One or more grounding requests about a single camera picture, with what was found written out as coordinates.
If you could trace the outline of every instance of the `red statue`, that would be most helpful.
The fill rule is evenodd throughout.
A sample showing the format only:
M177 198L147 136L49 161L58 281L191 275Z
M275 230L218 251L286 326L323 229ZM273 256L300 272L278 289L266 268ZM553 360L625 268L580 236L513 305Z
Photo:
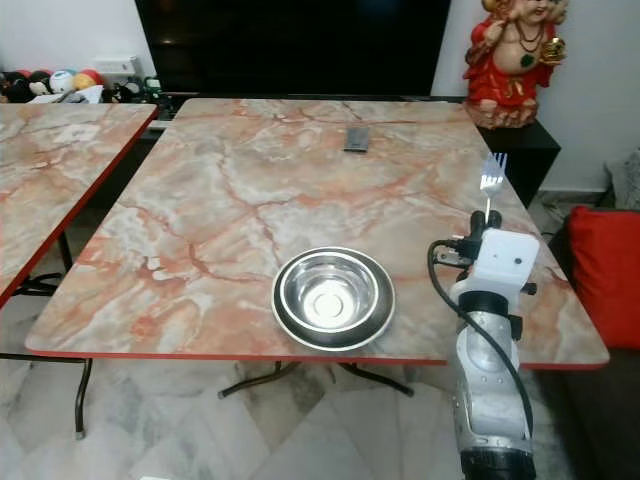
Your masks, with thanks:
M569 0L482 0L491 14L471 34L465 57L469 97L465 107L485 128L522 127L535 120L536 86L549 86L564 58L555 26Z

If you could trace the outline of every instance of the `metal fork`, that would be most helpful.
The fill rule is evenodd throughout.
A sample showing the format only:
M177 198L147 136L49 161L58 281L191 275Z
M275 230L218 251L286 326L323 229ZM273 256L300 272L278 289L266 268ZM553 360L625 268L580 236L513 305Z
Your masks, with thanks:
M482 166L482 177L480 178L480 191L487 196L487 207L485 209L485 221L489 221L489 211L491 210L491 197L500 191L504 180L504 171L507 168L506 153L490 153Z

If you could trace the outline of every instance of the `metal bowl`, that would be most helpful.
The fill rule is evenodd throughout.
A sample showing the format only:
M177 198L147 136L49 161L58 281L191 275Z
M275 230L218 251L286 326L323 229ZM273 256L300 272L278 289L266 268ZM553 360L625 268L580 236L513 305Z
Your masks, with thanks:
M395 308L387 272L367 255L325 247L289 261L273 283L272 308L284 330L312 348L361 347L388 325Z

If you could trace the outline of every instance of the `black cable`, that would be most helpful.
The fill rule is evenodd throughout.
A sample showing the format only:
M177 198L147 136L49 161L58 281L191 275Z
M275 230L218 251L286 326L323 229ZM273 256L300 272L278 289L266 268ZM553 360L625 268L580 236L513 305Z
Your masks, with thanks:
M520 375L518 375L518 372L516 371L513 364L511 363L511 359L505 353L502 347L498 345L498 342L496 342L493 339L493 337L484 328L478 325L476 321L473 318L471 318L471 315L469 315L467 312L462 310L462 308L460 308L453 300L451 300L451 297L449 297L447 292L445 292L444 289L442 288L442 285L440 285L440 281L438 280L438 277L436 275L436 268L435 268L435 262L434 262L435 249L440 246L454 247L455 240L436 240L431 245L429 245L429 250L427 253L427 269L429 270L429 278L431 278L431 283L433 284L433 288L436 289L436 292L438 293L438 295L440 295L442 300L444 300L444 303L446 303L449 307L451 307L451 309L454 312L456 312L465 321L467 325L469 325L476 332L478 332L478 334L482 338L484 338L485 341L489 345L491 345L491 347L498 354L498 356L500 357L500 360L502 360L505 367L509 371L511 378L513 378L513 382L516 385L516 389L520 394L520 398L522 399L522 407L524 408L524 415L527 420L527 427L529 428L529 435L533 436L533 410L531 409L531 401L529 400L529 396L527 395L527 390L524 388L524 384L522 383L522 379L520 378Z

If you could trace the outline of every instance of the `television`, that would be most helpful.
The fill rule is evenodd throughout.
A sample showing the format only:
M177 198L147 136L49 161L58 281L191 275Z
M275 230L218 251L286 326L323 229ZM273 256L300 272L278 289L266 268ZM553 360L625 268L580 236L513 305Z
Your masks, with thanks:
M162 89L428 96L450 0L136 0Z

